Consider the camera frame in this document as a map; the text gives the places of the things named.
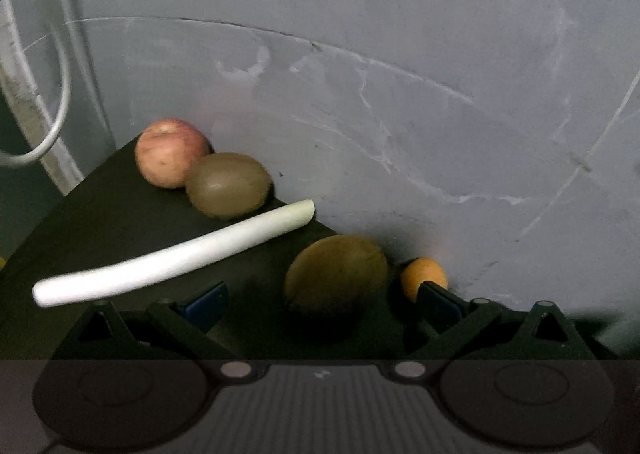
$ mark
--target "kiwi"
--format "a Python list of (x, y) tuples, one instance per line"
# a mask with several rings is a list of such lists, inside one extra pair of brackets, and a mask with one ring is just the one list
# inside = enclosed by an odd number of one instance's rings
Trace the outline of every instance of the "kiwi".
[(236, 153), (198, 159), (187, 172), (185, 187), (193, 206), (207, 216), (235, 219), (257, 211), (273, 180), (257, 160)]
[(308, 317), (344, 317), (386, 285), (388, 264), (368, 238), (337, 235), (298, 254), (284, 282), (289, 310)]

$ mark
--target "small orange fruit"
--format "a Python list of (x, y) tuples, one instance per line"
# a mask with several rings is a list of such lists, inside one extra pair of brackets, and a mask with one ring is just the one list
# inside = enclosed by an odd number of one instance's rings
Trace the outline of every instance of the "small orange fruit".
[(400, 275), (402, 291), (413, 303), (418, 297), (418, 288), (424, 281), (433, 281), (443, 288), (449, 286), (444, 270), (431, 257), (415, 259)]

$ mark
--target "red apple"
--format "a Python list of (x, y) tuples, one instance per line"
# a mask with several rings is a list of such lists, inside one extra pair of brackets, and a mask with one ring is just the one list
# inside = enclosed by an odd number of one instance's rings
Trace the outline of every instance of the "red apple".
[(152, 185), (164, 189), (184, 187), (191, 164), (209, 155), (209, 142), (191, 124), (162, 119), (151, 124), (136, 143), (136, 164)]

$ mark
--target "black table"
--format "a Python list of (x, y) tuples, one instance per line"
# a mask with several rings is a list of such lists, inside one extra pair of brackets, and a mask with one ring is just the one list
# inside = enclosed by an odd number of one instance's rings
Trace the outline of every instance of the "black table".
[[(229, 223), (194, 209), (184, 190), (149, 185), (134, 162), (135, 141), (116, 152), (42, 221), (0, 271), (0, 358), (49, 358), (88, 303), (39, 308), (33, 285), (51, 275), (94, 269), (204, 235)], [(267, 211), (283, 205), (272, 199)], [(401, 320), (381, 293), (343, 339), (294, 333), (282, 299), (286, 271), (305, 247), (334, 232), (315, 220), (189, 274), (113, 297), (119, 310), (180, 301), (224, 281), (230, 308), (209, 336), (244, 358), (401, 357)]]

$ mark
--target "white logo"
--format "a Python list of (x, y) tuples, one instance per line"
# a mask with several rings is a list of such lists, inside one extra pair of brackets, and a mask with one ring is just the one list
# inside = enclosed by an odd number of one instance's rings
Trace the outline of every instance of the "white logo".
[(314, 373), (314, 376), (316, 378), (319, 378), (320, 380), (324, 380), (326, 377), (331, 376), (331, 373), (323, 369), (322, 371), (318, 371), (317, 373)]

